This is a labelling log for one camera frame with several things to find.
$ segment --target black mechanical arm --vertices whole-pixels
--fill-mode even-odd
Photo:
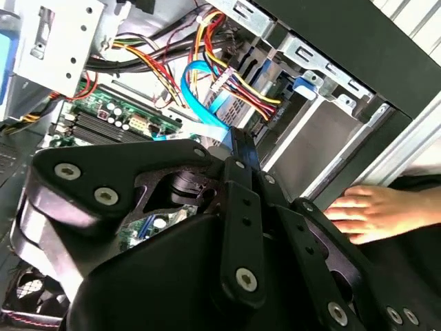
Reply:
[[[310,201],[290,206],[250,137],[225,143],[224,161],[190,140],[37,153],[12,243],[74,298],[62,328],[441,330],[439,298],[398,287]],[[184,204],[198,214],[113,252],[123,224]]]

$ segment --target ram slot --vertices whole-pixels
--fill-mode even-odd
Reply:
[[[105,138],[99,134],[86,130],[84,128],[79,128],[74,126],[71,131],[71,135],[74,138],[78,138],[84,140],[87,143],[91,143],[92,145],[107,145],[110,143],[118,143],[119,141],[111,140]]]
[[[104,137],[109,137],[115,141],[120,141],[122,134],[124,133],[123,130],[118,129],[116,126],[87,114],[79,114],[76,118],[76,125],[89,131],[95,131],[102,134]]]

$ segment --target yellow wire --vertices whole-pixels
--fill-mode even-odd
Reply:
[[[159,81],[165,86],[165,88],[167,89],[167,91],[171,94],[171,96],[173,97],[174,101],[179,104],[180,106],[182,106],[183,104],[181,103],[181,100],[179,99],[178,94],[176,93],[174,87],[167,81],[167,79],[165,79],[161,73],[153,66],[153,64],[149,61],[149,59],[147,59],[146,57],[144,57],[143,53],[139,52],[138,50],[136,50],[135,48],[131,48],[127,45],[123,45],[120,43],[114,43],[114,46],[116,47],[120,47],[120,48],[125,48],[127,51],[135,54],[137,57],[139,57],[141,60],[143,60],[153,71],[153,73],[155,74],[156,78],[159,79]]]
[[[252,108],[254,108],[255,111],[257,111],[259,114],[262,115],[262,117],[268,121],[268,116],[259,108],[257,108],[255,105],[253,105],[251,102],[249,102],[248,100],[246,100],[244,97],[242,97],[241,95],[235,94],[232,91],[228,90],[227,88],[223,88],[225,91],[229,92],[233,97],[236,97],[237,99],[242,100],[243,102],[245,102],[247,105],[251,106]]]
[[[223,66],[224,68],[228,68],[228,65],[221,61],[220,59],[216,58],[212,53],[210,52],[206,52],[205,53],[212,61],[216,62],[218,65]],[[267,98],[266,96],[262,95],[261,93],[257,92],[254,88],[252,88],[240,75],[238,72],[235,72],[233,74],[241,83],[242,85],[244,85],[252,94],[254,94],[255,96],[257,96],[259,99],[262,99],[266,102],[270,102],[270,103],[282,103],[282,101],[280,100],[275,100],[275,99],[270,99]]]
[[[40,118],[40,116],[32,115],[32,114],[27,114],[27,115],[25,115],[25,117],[28,117],[30,119],[39,119]]]
[[[201,45],[201,40],[202,40],[203,33],[205,31],[205,28],[210,24],[211,20],[219,14],[222,14],[222,12],[220,10],[212,12],[211,14],[204,17],[202,22],[199,24],[198,33],[196,34],[196,40],[194,43],[193,61],[196,61],[198,59],[199,46]],[[196,86],[196,84],[198,82],[198,71],[193,70],[190,77],[191,77],[190,81],[192,82],[191,85]]]

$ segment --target motherboard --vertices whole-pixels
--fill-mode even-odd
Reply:
[[[64,101],[50,147],[153,141],[176,134],[181,127],[160,110],[98,87],[84,99]]]

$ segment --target hand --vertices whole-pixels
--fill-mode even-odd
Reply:
[[[419,192],[354,186],[325,211],[355,244],[389,238],[430,225],[430,199]]]

